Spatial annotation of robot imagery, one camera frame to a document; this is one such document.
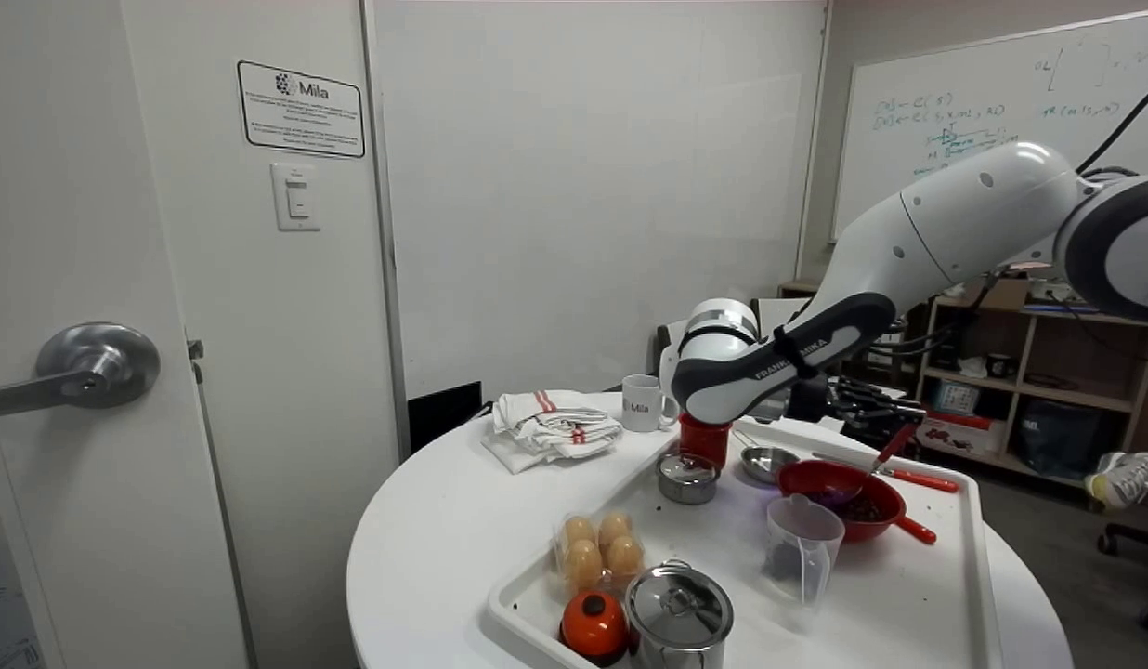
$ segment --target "round white table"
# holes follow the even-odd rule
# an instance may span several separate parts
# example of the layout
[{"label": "round white table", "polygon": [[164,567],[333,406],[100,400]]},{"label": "round white table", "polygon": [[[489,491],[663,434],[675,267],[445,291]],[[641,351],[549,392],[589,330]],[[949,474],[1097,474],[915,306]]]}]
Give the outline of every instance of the round white table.
[{"label": "round white table", "polygon": [[[480,625],[489,583],[537,552],[570,510],[597,510],[667,443],[629,430],[608,458],[507,474],[480,437],[483,418],[440,434],[410,458],[359,516],[346,597],[366,669],[518,665]],[[983,535],[1001,665],[1071,669],[1045,586],[990,527]]]}]

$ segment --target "can lid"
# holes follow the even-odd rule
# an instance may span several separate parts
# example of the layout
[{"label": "can lid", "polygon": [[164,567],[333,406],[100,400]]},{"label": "can lid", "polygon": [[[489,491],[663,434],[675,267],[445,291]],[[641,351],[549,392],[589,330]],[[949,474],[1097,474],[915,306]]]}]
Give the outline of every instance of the can lid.
[{"label": "can lid", "polygon": [[717,581],[682,560],[645,567],[624,596],[629,620],[662,645],[717,645],[731,626],[731,603]]}]

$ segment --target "white napkin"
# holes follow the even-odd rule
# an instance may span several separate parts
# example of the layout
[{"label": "white napkin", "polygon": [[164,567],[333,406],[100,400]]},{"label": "white napkin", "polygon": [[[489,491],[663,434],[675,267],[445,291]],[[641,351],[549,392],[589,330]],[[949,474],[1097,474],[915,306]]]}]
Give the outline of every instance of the white napkin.
[{"label": "white napkin", "polygon": [[575,391],[502,392],[494,400],[485,448],[507,473],[605,452],[621,425],[597,406],[597,397]]}]

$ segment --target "red bowl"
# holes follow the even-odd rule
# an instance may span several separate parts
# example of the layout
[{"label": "red bowl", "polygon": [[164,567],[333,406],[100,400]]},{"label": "red bowl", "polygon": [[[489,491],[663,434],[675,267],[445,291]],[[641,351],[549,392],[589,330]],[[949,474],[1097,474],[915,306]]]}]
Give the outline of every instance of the red bowl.
[{"label": "red bowl", "polygon": [[842,542],[869,542],[907,513],[907,500],[895,488],[860,468],[831,462],[788,464],[779,473],[779,491],[829,504],[842,520]]}]

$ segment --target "light switch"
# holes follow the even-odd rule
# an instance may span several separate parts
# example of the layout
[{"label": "light switch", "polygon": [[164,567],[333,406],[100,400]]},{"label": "light switch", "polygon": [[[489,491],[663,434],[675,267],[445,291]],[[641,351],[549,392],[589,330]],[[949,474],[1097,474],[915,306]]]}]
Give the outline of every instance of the light switch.
[{"label": "light switch", "polygon": [[309,163],[272,163],[279,231],[319,231],[314,169]]}]

